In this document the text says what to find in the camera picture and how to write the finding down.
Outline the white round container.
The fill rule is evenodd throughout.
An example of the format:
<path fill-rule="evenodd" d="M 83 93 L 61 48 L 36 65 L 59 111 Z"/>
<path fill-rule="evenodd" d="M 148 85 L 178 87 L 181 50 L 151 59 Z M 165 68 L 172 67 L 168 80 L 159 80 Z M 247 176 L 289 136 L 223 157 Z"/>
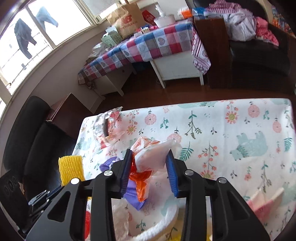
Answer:
<path fill-rule="evenodd" d="M 172 25 L 176 22 L 174 15 L 159 16 L 154 19 L 154 23 L 158 28 L 163 28 L 169 25 Z"/>

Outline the brown New Balance paper bag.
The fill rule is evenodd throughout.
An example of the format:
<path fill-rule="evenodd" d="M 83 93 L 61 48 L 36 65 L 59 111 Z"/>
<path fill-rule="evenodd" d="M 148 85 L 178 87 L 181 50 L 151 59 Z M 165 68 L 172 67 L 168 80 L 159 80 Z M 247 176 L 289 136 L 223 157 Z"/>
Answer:
<path fill-rule="evenodd" d="M 138 29 L 146 25 L 137 3 L 130 4 L 125 1 L 125 4 L 117 3 L 116 5 L 117 9 L 106 18 L 112 26 L 116 27 L 123 39 L 129 38 Z"/>

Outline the plaid checkered tablecloth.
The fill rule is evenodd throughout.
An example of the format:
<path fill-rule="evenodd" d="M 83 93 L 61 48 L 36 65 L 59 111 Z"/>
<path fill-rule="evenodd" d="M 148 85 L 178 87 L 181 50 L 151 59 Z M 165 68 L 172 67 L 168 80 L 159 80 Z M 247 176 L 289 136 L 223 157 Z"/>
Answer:
<path fill-rule="evenodd" d="M 78 73 L 78 84 L 91 86 L 96 78 L 130 63 L 149 62 L 186 51 L 191 51 L 197 70 L 206 74 L 211 62 L 192 19 L 178 21 L 119 43 L 86 64 Z"/>

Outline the pink paper cup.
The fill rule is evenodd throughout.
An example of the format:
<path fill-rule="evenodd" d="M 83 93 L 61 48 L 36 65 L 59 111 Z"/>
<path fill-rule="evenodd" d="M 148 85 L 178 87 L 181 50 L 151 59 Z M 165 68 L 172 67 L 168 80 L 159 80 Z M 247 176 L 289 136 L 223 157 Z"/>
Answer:
<path fill-rule="evenodd" d="M 247 201 L 247 204 L 261 223 L 266 222 L 269 216 L 278 209 L 282 202 L 284 191 L 284 188 L 281 187 L 268 199 L 264 191 L 259 188 Z"/>

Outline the colourful comic pillow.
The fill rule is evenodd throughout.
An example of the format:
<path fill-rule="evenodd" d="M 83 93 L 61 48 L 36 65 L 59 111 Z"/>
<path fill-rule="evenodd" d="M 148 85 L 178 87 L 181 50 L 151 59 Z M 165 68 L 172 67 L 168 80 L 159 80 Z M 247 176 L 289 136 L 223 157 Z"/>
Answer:
<path fill-rule="evenodd" d="M 285 18 L 277 11 L 275 6 L 272 5 L 271 7 L 273 12 L 273 25 L 295 38 L 295 34 L 292 31 L 291 27 L 288 25 Z"/>

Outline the dark wooden cabinet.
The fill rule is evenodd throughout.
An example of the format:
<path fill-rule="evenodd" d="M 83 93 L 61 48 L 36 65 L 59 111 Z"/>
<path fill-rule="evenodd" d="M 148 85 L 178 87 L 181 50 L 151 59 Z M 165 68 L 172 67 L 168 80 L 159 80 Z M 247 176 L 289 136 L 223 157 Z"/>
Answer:
<path fill-rule="evenodd" d="M 232 82 L 229 40 L 223 19 L 195 19 L 195 27 L 211 66 L 207 71 L 210 88 L 229 88 Z"/>

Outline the white foam fruit net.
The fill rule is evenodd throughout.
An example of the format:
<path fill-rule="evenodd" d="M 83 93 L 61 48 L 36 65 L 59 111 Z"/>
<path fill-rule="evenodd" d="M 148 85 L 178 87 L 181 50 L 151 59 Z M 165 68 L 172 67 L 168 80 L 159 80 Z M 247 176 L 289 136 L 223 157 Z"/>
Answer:
<path fill-rule="evenodd" d="M 116 240 L 165 240 L 177 221 L 179 206 L 169 181 L 155 179 L 140 210 L 126 199 L 114 199 L 112 214 Z"/>

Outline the red plastic snack bag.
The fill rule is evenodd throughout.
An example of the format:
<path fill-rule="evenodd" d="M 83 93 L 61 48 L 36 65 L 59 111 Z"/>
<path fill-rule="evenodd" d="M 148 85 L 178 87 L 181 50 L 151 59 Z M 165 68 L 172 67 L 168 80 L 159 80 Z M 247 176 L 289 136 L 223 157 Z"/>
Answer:
<path fill-rule="evenodd" d="M 85 213 L 85 226 L 84 226 L 84 239 L 86 240 L 90 234 L 90 223 L 91 223 L 91 213 L 86 211 Z"/>

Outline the dark wooden side table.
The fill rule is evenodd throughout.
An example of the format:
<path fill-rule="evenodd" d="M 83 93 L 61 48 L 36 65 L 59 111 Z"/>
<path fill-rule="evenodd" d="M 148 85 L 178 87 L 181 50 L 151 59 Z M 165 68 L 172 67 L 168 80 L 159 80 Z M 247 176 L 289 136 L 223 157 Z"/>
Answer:
<path fill-rule="evenodd" d="M 77 139 L 82 122 L 93 113 L 72 93 L 51 106 L 47 121 L 72 139 Z"/>

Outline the yellow foam fruit net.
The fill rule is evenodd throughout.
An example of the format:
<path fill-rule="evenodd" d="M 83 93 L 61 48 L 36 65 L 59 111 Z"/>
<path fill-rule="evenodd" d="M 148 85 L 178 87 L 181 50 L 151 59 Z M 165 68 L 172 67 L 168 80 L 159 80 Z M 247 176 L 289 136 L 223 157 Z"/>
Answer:
<path fill-rule="evenodd" d="M 81 156 L 63 156 L 59 158 L 58 164 L 62 186 L 66 186 L 73 178 L 85 181 Z"/>

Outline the clear candy snack bag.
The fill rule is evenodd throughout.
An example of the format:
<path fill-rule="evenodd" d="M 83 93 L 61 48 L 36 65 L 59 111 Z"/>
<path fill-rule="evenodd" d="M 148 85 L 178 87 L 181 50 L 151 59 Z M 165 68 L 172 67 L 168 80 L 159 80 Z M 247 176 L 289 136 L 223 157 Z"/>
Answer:
<path fill-rule="evenodd" d="M 96 116 L 93 123 L 94 138 L 100 149 L 109 147 L 117 142 L 125 133 L 116 129 L 116 122 L 120 118 L 122 106 L 113 108 Z"/>

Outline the black leather sofa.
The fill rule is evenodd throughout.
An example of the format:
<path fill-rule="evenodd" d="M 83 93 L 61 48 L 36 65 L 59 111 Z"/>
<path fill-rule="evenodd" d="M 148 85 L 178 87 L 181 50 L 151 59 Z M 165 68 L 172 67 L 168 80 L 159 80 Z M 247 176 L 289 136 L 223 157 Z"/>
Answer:
<path fill-rule="evenodd" d="M 76 141 L 46 119 L 50 106 L 31 96 L 21 108 L 4 149 L 3 162 L 31 200 L 61 185 L 58 160 L 72 154 Z"/>

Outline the white and orange plastic bag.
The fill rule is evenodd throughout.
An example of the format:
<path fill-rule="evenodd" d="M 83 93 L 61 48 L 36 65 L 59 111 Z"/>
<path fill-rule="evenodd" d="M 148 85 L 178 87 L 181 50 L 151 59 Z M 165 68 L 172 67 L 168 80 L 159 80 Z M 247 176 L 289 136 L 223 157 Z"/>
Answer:
<path fill-rule="evenodd" d="M 141 136 L 131 146 L 132 166 L 129 179 L 135 182 L 135 190 L 139 202 L 149 195 L 149 178 L 165 167 L 169 151 L 174 155 L 181 152 L 181 144 L 174 139 L 158 141 Z"/>

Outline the purple plastic bag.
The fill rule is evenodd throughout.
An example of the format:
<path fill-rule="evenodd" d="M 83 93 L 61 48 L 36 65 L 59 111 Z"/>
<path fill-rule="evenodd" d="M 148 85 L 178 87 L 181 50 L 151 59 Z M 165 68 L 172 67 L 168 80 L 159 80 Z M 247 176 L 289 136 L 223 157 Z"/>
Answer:
<path fill-rule="evenodd" d="M 114 156 L 109 159 L 107 159 L 104 163 L 99 165 L 100 171 L 104 172 L 106 170 L 110 170 L 113 163 L 120 161 L 119 157 Z M 132 205 L 136 210 L 140 210 L 143 208 L 145 204 L 145 200 L 140 202 L 137 197 L 137 191 L 136 191 L 136 183 L 133 180 L 128 181 L 126 193 L 123 196 L 126 201 Z"/>

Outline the floral bear tablecloth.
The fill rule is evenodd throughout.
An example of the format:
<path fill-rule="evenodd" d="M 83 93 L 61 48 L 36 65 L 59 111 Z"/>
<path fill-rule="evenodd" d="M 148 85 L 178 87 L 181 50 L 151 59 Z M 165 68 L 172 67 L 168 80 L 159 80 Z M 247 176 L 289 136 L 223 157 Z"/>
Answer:
<path fill-rule="evenodd" d="M 284 188 L 282 202 L 263 223 L 271 240 L 295 212 L 295 126 L 285 98 L 184 103 L 121 112 L 116 129 L 125 133 L 100 149 L 94 138 L 96 116 L 85 118 L 73 154 L 82 157 L 84 176 L 95 178 L 99 165 L 123 158 L 136 140 L 147 137 L 181 144 L 175 158 L 208 179 L 225 177 L 248 201 L 261 188 L 270 199 Z"/>

